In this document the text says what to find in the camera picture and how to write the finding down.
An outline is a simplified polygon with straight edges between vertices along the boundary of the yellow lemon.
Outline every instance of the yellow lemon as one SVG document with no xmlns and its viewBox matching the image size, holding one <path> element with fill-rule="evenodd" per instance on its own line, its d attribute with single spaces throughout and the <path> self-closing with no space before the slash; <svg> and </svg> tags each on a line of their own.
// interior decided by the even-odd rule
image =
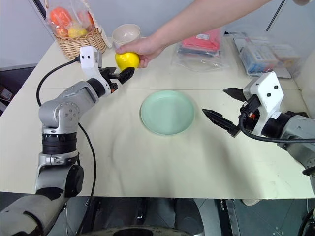
<svg viewBox="0 0 315 236">
<path fill-rule="evenodd" d="M 77 38 L 86 35 L 88 32 L 85 28 L 72 26 L 68 30 L 68 35 L 70 38 Z"/>
<path fill-rule="evenodd" d="M 136 53 L 124 53 L 115 55 L 117 66 L 121 71 L 127 67 L 137 68 L 140 62 L 139 56 Z"/>
</svg>

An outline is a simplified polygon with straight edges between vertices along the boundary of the white bowl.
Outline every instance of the white bowl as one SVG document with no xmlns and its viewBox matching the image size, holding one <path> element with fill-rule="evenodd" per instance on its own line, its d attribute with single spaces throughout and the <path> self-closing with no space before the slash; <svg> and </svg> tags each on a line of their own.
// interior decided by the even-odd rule
<svg viewBox="0 0 315 236">
<path fill-rule="evenodd" d="M 116 48 L 140 38 L 140 27 L 135 24 L 124 24 L 116 28 L 112 35 Z"/>
</svg>

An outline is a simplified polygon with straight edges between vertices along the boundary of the human hand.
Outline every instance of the human hand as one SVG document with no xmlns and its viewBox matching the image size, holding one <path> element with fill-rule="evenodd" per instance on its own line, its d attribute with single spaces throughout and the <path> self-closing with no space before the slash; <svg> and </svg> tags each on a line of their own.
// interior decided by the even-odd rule
<svg viewBox="0 0 315 236">
<path fill-rule="evenodd" d="M 149 61 L 160 55 L 164 48 L 150 36 L 125 44 L 117 49 L 116 53 L 137 53 L 140 58 L 139 68 L 145 68 Z"/>
</svg>

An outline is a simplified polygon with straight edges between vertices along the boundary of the black cable wire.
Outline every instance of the black cable wire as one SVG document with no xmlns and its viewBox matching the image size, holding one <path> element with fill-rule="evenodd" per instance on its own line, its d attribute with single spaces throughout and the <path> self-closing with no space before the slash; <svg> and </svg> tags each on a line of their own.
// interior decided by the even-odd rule
<svg viewBox="0 0 315 236">
<path fill-rule="evenodd" d="M 37 86 L 37 90 L 36 90 L 36 100 L 37 100 L 37 103 L 39 106 L 41 106 L 41 101 L 40 101 L 40 98 L 39 98 L 39 92 L 40 92 L 40 89 L 41 89 L 41 86 L 43 85 L 43 83 L 45 82 L 45 80 L 48 78 L 48 76 L 50 76 L 52 73 L 54 73 L 55 71 L 59 70 L 60 68 L 63 68 L 64 66 L 66 65 L 70 65 L 76 61 L 80 61 L 80 57 L 76 57 L 75 59 L 65 63 L 65 64 L 62 64 L 60 66 L 57 66 L 55 69 L 49 71 L 42 79 L 41 81 L 39 82 L 38 86 Z M 79 226 L 79 229 L 77 231 L 76 234 L 79 234 L 82 230 L 82 227 L 83 227 L 83 224 L 84 224 L 84 221 L 86 220 L 86 217 L 88 215 L 88 212 L 90 211 L 90 208 L 91 208 L 91 201 L 92 201 L 92 198 L 93 198 L 93 195 L 94 195 L 94 189 L 95 189 L 95 182 L 96 182 L 96 156 L 95 156 L 95 152 L 94 152 L 94 148 L 93 148 L 93 145 L 92 145 L 92 142 L 87 134 L 87 132 L 85 131 L 85 129 L 82 127 L 82 125 L 80 123 L 78 123 L 80 129 L 83 131 L 85 137 L 87 138 L 88 140 L 88 143 L 90 145 L 90 148 L 91 148 L 91 151 L 92 151 L 92 155 L 93 155 L 93 164 L 94 164 L 94 177 L 93 177 L 93 184 L 92 184 L 92 190 L 91 190 L 91 194 L 89 196 L 89 201 L 88 201 L 88 207 L 87 207 L 87 210 L 84 214 L 84 217 L 82 219 L 82 222 Z M 77 160 L 77 163 L 78 165 L 81 165 L 80 163 L 80 159 L 78 158 Z"/>
<path fill-rule="evenodd" d="M 89 145 L 90 145 L 90 148 L 91 148 L 91 151 L 92 151 L 92 154 L 93 154 L 93 163 L 94 163 L 94 176 L 93 176 L 93 184 L 92 184 L 92 190 L 91 190 L 91 195 L 89 197 L 89 201 L 88 201 L 88 207 L 87 207 L 87 210 L 85 211 L 85 214 L 83 216 L 83 219 L 81 221 L 81 224 L 79 226 L 79 229 L 77 231 L 77 235 L 80 234 L 81 230 L 82 230 L 82 227 L 83 227 L 83 224 L 88 216 L 88 212 L 90 211 L 90 208 L 91 208 L 91 202 L 92 202 L 92 198 L 93 198 L 93 194 L 94 194 L 94 189 L 95 189 L 95 182 L 96 182 L 96 157 L 95 157 L 95 152 L 94 152 L 94 148 L 92 146 L 92 143 L 91 143 L 91 140 L 88 136 L 88 134 L 86 133 L 85 129 L 82 127 L 82 125 L 79 123 L 79 127 L 82 129 L 83 133 L 85 134 L 85 136 L 87 137 L 87 140 L 89 142 Z"/>
<path fill-rule="evenodd" d="M 304 217 L 303 221 L 302 221 L 302 224 L 299 228 L 299 232 L 297 233 L 297 236 L 302 236 L 303 235 L 303 232 L 304 232 L 304 229 L 305 229 L 305 226 L 308 222 L 308 220 L 310 219 L 310 217 L 313 215 L 313 210 L 311 210 L 310 212 L 307 213 L 307 215 Z"/>
<path fill-rule="evenodd" d="M 267 137 L 257 136 L 249 132 L 247 129 L 245 129 L 244 127 L 245 120 L 246 120 L 246 113 L 242 113 L 239 118 L 238 126 L 245 135 L 247 135 L 248 137 L 252 139 L 256 139 L 263 142 L 285 143 L 285 144 L 315 143 L 315 139 L 276 139 L 276 138 L 267 138 Z"/>
<path fill-rule="evenodd" d="M 76 57 L 75 59 L 71 60 L 71 61 L 68 61 L 66 62 L 65 64 L 62 64 L 60 66 L 57 66 L 55 69 L 49 71 L 42 79 L 41 81 L 39 82 L 38 86 L 37 86 L 37 90 L 36 90 L 36 100 L 37 100 L 37 103 L 39 106 L 41 106 L 41 102 L 40 102 L 40 98 L 39 98 L 39 92 L 40 92 L 40 89 L 41 89 L 41 86 L 43 85 L 43 83 L 45 82 L 45 80 L 47 79 L 48 76 L 50 76 L 52 73 L 54 73 L 56 70 L 59 70 L 60 68 L 63 68 L 64 66 L 66 65 L 70 65 L 76 61 L 79 61 L 79 57 Z"/>
</svg>

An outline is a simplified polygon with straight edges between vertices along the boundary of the table surface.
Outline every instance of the table surface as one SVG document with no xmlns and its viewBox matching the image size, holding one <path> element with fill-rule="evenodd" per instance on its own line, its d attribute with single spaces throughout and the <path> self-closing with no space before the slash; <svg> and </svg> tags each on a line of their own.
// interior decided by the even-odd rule
<svg viewBox="0 0 315 236">
<path fill-rule="evenodd" d="M 246 76 L 230 39 L 224 38 L 229 67 L 196 73 L 171 64 L 168 47 L 148 68 L 86 113 L 81 123 L 96 152 L 96 196 L 182 197 L 222 199 L 285 199 L 314 197 L 303 167 L 276 144 L 232 138 L 212 124 L 201 109 L 215 110 L 237 122 L 241 102 L 222 92 L 243 88 Z M 106 49 L 103 67 L 115 66 L 114 50 Z M 41 123 L 35 92 L 40 79 L 67 62 L 56 42 L 50 47 L 0 118 L 0 191 L 34 193 Z M 43 84 L 42 102 L 66 87 L 86 80 L 78 63 L 52 74 Z M 306 111 L 293 80 L 281 80 L 282 110 Z M 155 91 L 178 90 L 191 98 L 195 120 L 183 133 L 160 136 L 147 130 L 139 109 Z M 78 131 L 77 148 L 84 168 L 80 195 L 89 195 L 93 160 L 88 142 Z"/>
</svg>

